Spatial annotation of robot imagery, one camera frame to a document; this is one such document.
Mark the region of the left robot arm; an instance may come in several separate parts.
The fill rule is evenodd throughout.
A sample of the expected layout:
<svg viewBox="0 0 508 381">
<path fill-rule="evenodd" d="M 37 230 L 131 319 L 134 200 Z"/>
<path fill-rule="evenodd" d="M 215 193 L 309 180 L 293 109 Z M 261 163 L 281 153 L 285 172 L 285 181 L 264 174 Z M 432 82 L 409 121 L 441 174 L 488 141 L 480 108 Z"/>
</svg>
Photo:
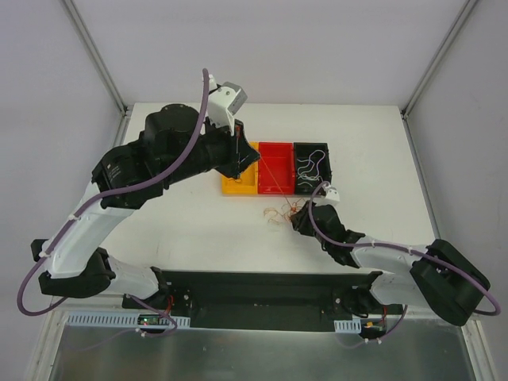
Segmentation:
<svg viewBox="0 0 508 381">
<path fill-rule="evenodd" d="M 38 281 L 42 294 L 89 298 L 104 291 L 131 294 L 149 308 L 167 301 L 160 269 L 126 264 L 101 243 L 134 211 L 184 179 L 211 170 L 238 179 L 260 154 L 248 143 L 238 106 L 210 102 L 207 115 L 169 104 L 147 115 L 139 137 L 109 150 L 92 171 L 84 201 L 51 242 L 35 240 L 46 254 Z"/>
</svg>

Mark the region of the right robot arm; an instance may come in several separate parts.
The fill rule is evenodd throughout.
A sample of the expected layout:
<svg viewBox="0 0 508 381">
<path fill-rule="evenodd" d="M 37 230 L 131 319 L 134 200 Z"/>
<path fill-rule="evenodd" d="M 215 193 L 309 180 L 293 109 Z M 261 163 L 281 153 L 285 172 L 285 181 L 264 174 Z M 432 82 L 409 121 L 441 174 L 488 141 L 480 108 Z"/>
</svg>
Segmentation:
<svg viewBox="0 0 508 381">
<path fill-rule="evenodd" d="M 290 221 L 296 232 L 316 238 L 336 263 L 378 271 L 355 293 L 366 313 L 384 305 L 417 306 L 463 326 L 489 295 L 488 279 L 447 241 L 416 247 L 377 241 L 346 229 L 333 206 L 314 202 L 306 202 Z"/>
</svg>

